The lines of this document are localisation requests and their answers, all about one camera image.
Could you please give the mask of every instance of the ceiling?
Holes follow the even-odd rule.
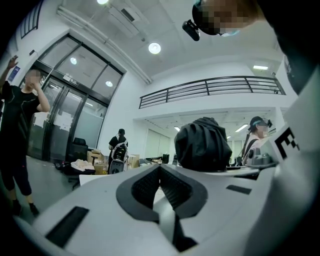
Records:
[[[174,114],[172,116],[148,118],[145,119],[145,122],[160,128],[167,134],[171,134],[171,137],[174,137],[177,134],[175,127],[181,128],[182,126],[192,123],[193,121],[203,117],[214,118],[219,126],[225,128],[226,135],[231,136],[229,140],[245,140],[248,128],[244,128],[240,132],[235,131],[242,125],[249,124],[251,119],[256,116],[270,119],[272,121],[273,126],[269,129],[269,131],[275,128],[275,112],[272,108],[244,108],[238,110],[234,110],[233,108],[224,111]]]
[[[234,36],[209,36],[201,33],[193,41],[182,29],[192,18],[195,0],[131,0],[145,17],[137,26],[139,33],[129,38],[110,21],[110,8],[129,0],[109,0],[100,5],[96,0],[65,0],[63,6],[90,22],[125,51],[150,77],[193,61],[219,56],[234,56],[249,67],[268,65],[269,70],[257,75],[267,76],[278,70],[282,54],[273,29],[266,22],[256,22]],[[150,43],[159,43],[157,55],[148,50]]]

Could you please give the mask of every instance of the woman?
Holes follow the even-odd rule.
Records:
[[[264,139],[268,135],[268,127],[270,128],[272,123],[270,120],[255,116],[250,121],[250,127],[245,139],[245,143],[242,149],[242,156],[244,164],[246,163],[247,154],[252,148],[260,148],[264,143]]]
[[[110,172],[110,166],[111,166],[111,163],[112,163],[112,151],[113,149],[116,147],[116,145],[118,145],[119,143],[123,143],[125,142],[127,139],[125,137],[125,130],[124,129],[119,129],[119,132],[116,136],[112,137],[112,139],[110,140],[109,142],[109,149],[111,150],[110,151],[110,154],[109,154],[109,163],[108,163],[108,174]]]

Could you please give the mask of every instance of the shoe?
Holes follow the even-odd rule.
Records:
[[[22,212],[22,207],[19,203],[18,200],[14,200],[13,201],[13,209],[12,209],[12,214],[16,215],[16,216],[20,216],[21,212]]]
[[[31,210],[33,216],[36,217],[39,214],[37,207],[33,203],[29,203],[29,205],[30,205],[30,210]]]

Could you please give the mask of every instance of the black t-shirt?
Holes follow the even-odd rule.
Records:
[[[116,147],[116,145],[118,145],[119,143],[123,143],[125,142],[127,139],[125,136],[119,137],[119,139],[117,138],[117,136],[112,137],[112,139],[109,142],[109,145],[112,146],[112,148],[114,149]]]
[[[320,63],[316,2],[257,0],[257,3],[286,55],[287,76],[299,94]]]
[[[28,130],[32,115],[40,104],[33,93],[23,93],[21,88],[5,81],[1,98],[4,99],[4,110],[0,129],[1,148],[14,149],[26,153]]]

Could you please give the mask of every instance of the ceiling pipe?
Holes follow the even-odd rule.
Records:
[[[84,30],[95,36],[95,38],[98,37],[98,40],[100,39],[104,45],[108,46],[116,53],[144,82],[147,84],[152,82],[152,79],[120,47],[95,26],[61,5],[58,7],[57,14],[70,20],[72,23],[77,24],[79,27],[82,27]]]

